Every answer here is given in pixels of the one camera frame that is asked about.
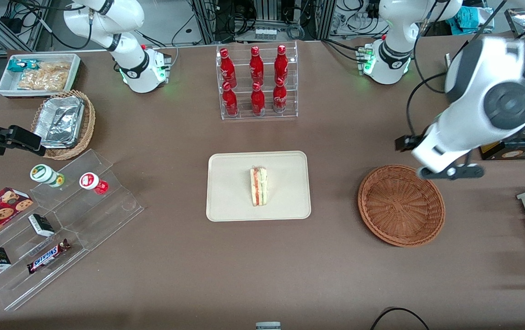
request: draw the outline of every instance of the wicker basket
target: wicker basket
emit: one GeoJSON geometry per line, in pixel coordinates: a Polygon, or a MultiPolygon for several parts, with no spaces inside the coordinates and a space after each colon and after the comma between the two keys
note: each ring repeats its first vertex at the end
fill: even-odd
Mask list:
{"type": "Polygon", "coordinates": [[[378,238],[399,247],[417,247],[434,240],[444,225],[440,191],[405,165],[378,167],[358,191],[358,208],[378,238]]]}
{"type": "MultiPolygon", "coordinates": [[[[69,92],[63,92],[51,96],[51,98],[66,98],[68,96],[77,96],[78,98],[81,98],[85,101],[84,116],[81,121],[79,142],[77,142],[76,146],[71,149],[47,149],[47,152],[45,152],[44,154],[44,156],[47,158],[55,160],[66,160],[73,158],[85,151],[89,144],[89,141],[91,140],[91,136],[93,135],[93,125],[95,124],[95,110],[93,110],[93,104],[91,104],[91,102],[89,101],[87,96],[85,96],[85,94],[79,92],[78,90],[70,90],[69,92]]],[[[42,108],[43,105],[41,104],[41,106],[38,107],[37,113],[34,115],[33,123],[32,125],[30,125],[31,132],[34,132],[34,128],[37,125],[38,116],[40,115],[42,108]]]]}

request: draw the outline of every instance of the table surface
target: table surface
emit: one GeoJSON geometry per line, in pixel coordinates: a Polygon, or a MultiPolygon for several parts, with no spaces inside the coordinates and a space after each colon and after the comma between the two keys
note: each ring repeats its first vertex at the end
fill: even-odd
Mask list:
{"type": "MultiPolygon", "coordinates": [[[[423,38],[424,75],[441,71],[463,40],[423,38]]],[[[148,94],[122,83],[107,52],[79,53],[77,87],[97,112],[90,147],[146,209],[17,311],[0,305],[0,329],[253,329],[260,321],[367,329],[390,306],[412,309],[433,329],[525,328],[525,214],[515,198],[525,192],[525,160],[484,162],[479,180],[436,181],[447,209],[440,235],[418,248],[388,245],[363,224],[356,195],[375,167],[418,166],[393,147],[409,132],[405,103],[417,72],[382,86],[321,42],[298,47],[300,117],[256,122],[221,121],[213,46],[181,49],[170,83],[148,94]],[[282,150],[307,154],[308,219],[208,221],[210,156],[282,150]]],[[[40,102],[0,97],[0,126],[30,127],[40,102]]],[[[446,106],[443,95],[420,90],[417,129],[446,106]]],[[[40,161],[8,150],[0,189],[33,188],[28,171],[40,161]]],[[[421,328],[399,312],[381,323],[421,328]]]]}

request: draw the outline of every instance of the snickers bar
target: snickers bar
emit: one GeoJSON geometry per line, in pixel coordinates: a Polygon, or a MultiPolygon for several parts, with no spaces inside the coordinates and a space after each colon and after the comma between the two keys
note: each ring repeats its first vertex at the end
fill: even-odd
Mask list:
{"type": "Polygon", "coordinates": [[[47,251],[47,253],[41,255],[39,259],[36,259],[34,263],[26,265],[28,268],[28,272],[30,274],[33,274],[34,272],[38,271],[40,268],[44,267],[48,263],[51,262],[51,260],[58,257],[61,253],[69,249],[71,246],[67,242],[67,239],[64,239],[63,242],[60,242],[56,246],[54,246],[51,250],[47,251]]]}

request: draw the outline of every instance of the red bottle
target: red bottle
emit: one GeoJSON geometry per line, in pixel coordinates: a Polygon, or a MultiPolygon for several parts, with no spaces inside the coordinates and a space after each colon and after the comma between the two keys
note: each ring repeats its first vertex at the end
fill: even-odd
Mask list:
{"type": "Polygon", "coordinates": [[[250,48],[250,76],[252,81],[263,84],[264,80],[264,64],[260,57],[260,50],[258,46],[250,48]]]}
{"type": "Polygon", "coordinates": [[[277,58],[275,59],[275,81],[277,81],[279,77],[283,78],[284,82],[287,81],[287,65],[289,64],[289,60],[285,53],[285,45],[280,44],[279,47],[277,47],[277,58]]]}
{"type": "Polygon", "coordinates": [[[261,91],[260,83],[252,83],[252,94],[250,95],[252,102],[252,114],[256,117],[264,116],[264,94],[261,91]]]}
{"type": "Polygon", "coordinates": [[[238,115],[238,101],[236,100],[236,94],[234,94],[229,82],[224,82],[222,84],[222,89],[224,90],[224,92],[222,92],[222,100],[224,102],[226,113],[230,117],[236,117],[238,115]]]}
{"type": "Polygon", "coordinates": [[[287,88],[285,88],[285,81],[281,77],[277,78],[275,83],[277,85],[273,89],[273,110],[276,113],[283,113],[287,105],[287,88]]]}
{"type": "Polygon", "coordinates": [[[222,61],[220,63],[220,70],[222,71],[222,78],[224,78],[225,82],[230,83],[231,88],[236,87],[236,70],[234,69],[234,63],[230,59],[230,56],[228,55],[228,50],[226,48],[222,48],[220,50],[220,56],[222,58],[222,61]]]}

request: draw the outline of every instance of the clear acrylic display stand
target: clear acrylic display stand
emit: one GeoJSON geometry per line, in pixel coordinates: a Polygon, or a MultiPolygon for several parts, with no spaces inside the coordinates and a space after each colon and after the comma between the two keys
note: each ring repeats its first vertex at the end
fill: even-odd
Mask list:
{"type": "Polygon", "coordinates": [[[0,300],[5,310],[15,310],[87,253],[143,211],[136,198],[124,188],[110,167],[112,164],[93,150],[59,170],[66,181],[60,188],[39,184],[31,190],[36,201],[17,219],[0,231],[0,247],[12,266],[0,270],[0,300]],[[79,178],[93,172],[108,182],[104,195],[82,189],[79,178]],[[55,229],[51,237],[37,235],[28,221],[33,213],[44,215],[55,229]],[[29,274],[26,265],[38,259],[53,245],[67,239],[71,248],[49,265],[29,274]]]}
{"type": "Polygon", "coordinates": [[[297,71],[297,44],[295,42],[269,42],[268,44],[257,44],[260,48],[260,57],[264,63],[264,84],[262,92],[265,96],[265,115],[256,117],[252,114],[252,104],[250,94],[252,93],[252,78],[250,77],[250,48],[237,49],[232,45],[217,46],[216,50],[216,70],[218,77],[218,93],[220,94],[220,113],[222,119],[262,119],[262,118],[286,118],[297,117],[298,109],[298,71],[297,71]],[[275,88],[275,58],[277,58],[277,47],[284,44],[286,47],[286,56],[289,60],[287,81],[285,88],[287,90],[286,110],[283,113],[273,111],[273,89],[275,88]],[[224,79],[220,70],[220,49],[227,48],[230,59],[235,65],[237,86],[234,88],[238,100],[238,116],[229,117],[227,115],[224,102],[222,100],[222,83],[224,79]]]}

